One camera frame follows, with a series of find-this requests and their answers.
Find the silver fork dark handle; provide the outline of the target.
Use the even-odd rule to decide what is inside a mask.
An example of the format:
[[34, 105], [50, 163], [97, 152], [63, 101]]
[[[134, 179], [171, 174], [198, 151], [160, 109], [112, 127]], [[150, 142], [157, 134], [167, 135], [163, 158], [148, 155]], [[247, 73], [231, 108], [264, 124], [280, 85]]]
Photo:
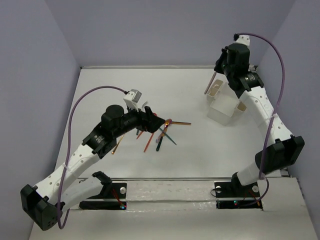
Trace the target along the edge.
[[[141, 106], [141, 109], [144, 110], [144, 109], [145, 109], [145, 106], [146, 106], [147, 104], [148, 104], [148, 101], [144, 102], [144, 103], [142, 104], [142, 106]], [[136, 135], [138, 136], [139, 133], [140, 133], [140, 130], [137, 129], [137, 130], [136, 130]]]

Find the gold fork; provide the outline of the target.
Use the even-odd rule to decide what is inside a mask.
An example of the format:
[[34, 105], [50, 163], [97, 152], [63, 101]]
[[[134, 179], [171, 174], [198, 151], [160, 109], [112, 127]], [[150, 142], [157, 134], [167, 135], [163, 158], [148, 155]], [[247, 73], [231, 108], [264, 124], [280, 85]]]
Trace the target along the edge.
[[119, 145], [120, 145], [121, 141], [123, 140], [124, 136], [125, 136], [125, 134], [123, 134], [123, 135], [120, 137], [120, 139], [118, 140], [118, 142], [117, 142], [117, 144], [116, 144], [115, 148], [114, 148], [114, 149], [112, 150], [112, 152], [111, 152], [111, 154], [112, 154], [112, 155], [114, 155], [114, 154], [115, 154], [115, 152], [117, 151], [117, 149], [118, 149], [118, 147], [119, 147]]

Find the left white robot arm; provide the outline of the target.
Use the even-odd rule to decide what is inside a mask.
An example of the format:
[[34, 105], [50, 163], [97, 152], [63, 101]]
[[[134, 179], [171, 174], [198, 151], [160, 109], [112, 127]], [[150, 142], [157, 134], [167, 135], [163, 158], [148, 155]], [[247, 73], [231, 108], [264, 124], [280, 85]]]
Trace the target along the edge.
[[110, 105], [101, 116], [101, 121], [84, 138], [66, 163], [34, 186], [26, 184], [20, 191], [24, 212], [41, 230], [52, 228], [71, 207], [71, 201], [62, 198], [63, 192], [90, 166], [101, 160], [117, 144], [117, 138], [138, 129], [154, 133], [165, 120], [152, 112], [149, 106], [144, 110], [128, 112], [120, 105]]

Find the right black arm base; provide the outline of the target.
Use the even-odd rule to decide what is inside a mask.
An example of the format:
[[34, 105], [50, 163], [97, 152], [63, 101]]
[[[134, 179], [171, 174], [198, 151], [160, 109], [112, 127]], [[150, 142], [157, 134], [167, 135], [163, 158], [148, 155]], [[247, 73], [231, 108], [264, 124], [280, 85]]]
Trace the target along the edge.
[[258, 183], [242, 186], [237, 191], [232, 190], [230, 181], [215, 181], [210, 194], [215, 197], [218, 210], [263, 209]]

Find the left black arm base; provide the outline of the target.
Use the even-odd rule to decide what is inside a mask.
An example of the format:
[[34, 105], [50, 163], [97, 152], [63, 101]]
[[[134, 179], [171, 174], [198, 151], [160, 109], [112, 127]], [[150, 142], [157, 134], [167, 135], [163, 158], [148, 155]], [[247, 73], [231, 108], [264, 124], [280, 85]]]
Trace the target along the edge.
[[114, 210], [127, 209], [127, 183], [113, 182], [110, 189], [103, 187], [98, 195], [91, 196], [79, 203], [82, 210]]

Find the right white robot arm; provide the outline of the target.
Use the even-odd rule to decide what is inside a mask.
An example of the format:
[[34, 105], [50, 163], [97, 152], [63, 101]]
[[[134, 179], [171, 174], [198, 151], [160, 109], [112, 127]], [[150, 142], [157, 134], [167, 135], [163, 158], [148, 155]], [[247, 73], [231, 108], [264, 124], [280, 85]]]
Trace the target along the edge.
[[246, 193], [248, 185], [260, 177], [295, 164], [305, 145], [304, 139], [294, 136], [275, 112], [260, 76], [249, 70], [249, 59], [247, 45], [232, 43], [221, 50], [214, 68], [225, 75], [229, 87], [249, 110], [265, 141], [254, 162], [233, 175], [230, 190], [235, 196]]

